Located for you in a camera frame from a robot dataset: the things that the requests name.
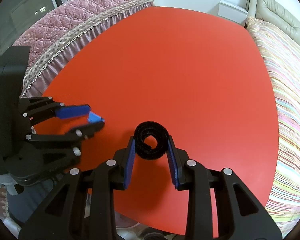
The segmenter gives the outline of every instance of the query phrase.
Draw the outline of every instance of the bed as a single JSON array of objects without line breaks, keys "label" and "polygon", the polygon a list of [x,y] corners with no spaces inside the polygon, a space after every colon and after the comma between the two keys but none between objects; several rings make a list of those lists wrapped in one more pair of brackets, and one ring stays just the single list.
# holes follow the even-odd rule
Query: bed
[{"label": "bed", "polygon": [[268,70],[279,121],[277,168],[266,210],[290,239],[300,232],[300,22],[275,0],[247,0],[246,10],[246,29]]}]

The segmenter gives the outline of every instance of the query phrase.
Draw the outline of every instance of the glass pane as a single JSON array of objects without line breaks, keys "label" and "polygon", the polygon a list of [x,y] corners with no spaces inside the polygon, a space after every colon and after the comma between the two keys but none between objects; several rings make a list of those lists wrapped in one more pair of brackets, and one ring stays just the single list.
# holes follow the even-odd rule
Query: glass pane
[{"label": "glass pane", "polygon": [[3,0],[0,4],[0,55],[53,9],[51,0]]}]

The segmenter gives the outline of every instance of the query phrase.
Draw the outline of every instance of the lace trim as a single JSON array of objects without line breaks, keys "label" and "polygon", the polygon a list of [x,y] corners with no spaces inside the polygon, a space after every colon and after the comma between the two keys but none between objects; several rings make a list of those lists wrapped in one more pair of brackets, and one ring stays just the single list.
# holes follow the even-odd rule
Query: lace trim
[{"label": "lace trim", "polygon": [[33,65],[33,67],[31,67],[29,71],[26,72],[25,77],[23,79],[23,90],[21,96],[24,96],[26,94],[26,91],[31,87],[32,83],[36,81],[37,77],[42,74],[42,71],[47,68],[48,64],[51,63],[52,60],[65,49],[65,47],[69,46],[71,42],[82,36],[87,31],[93,29],[101,22],[113,16],[117,16],[121,13],[124,13],[133,7],[144,5],[149,2],[154,2],[154,0],[133,0],[123,5],[113,7],[100,14],[94,15],[87,21],[70,30],[68,33],[66,33],[63,37],[60,38],[59,42],[55,42],[54,44],[52,44],[40,56],[40,58]]}]

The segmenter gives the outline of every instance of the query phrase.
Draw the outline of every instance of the colorful striped sheet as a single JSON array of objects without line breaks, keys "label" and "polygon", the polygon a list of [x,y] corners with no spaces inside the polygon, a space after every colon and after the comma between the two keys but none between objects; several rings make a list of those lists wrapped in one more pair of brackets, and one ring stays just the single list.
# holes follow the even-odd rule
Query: colorful striped sheet
[{"label": "colorful striped sheet", "polygon": [[271,23],[248,17],[277,104],[279,152],[266,210],[285,237],[300,219],[300,46]]}]

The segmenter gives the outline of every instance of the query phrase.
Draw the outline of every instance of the green leather headboard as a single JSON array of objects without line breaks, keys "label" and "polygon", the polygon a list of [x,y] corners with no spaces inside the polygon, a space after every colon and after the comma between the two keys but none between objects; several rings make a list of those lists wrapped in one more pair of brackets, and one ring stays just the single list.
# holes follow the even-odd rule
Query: green leather headboard
[{"label": "green leather headboard", "polygon": [[300,22],[275,0],[247,0],[248,17],[277,26],[300,46]]}]

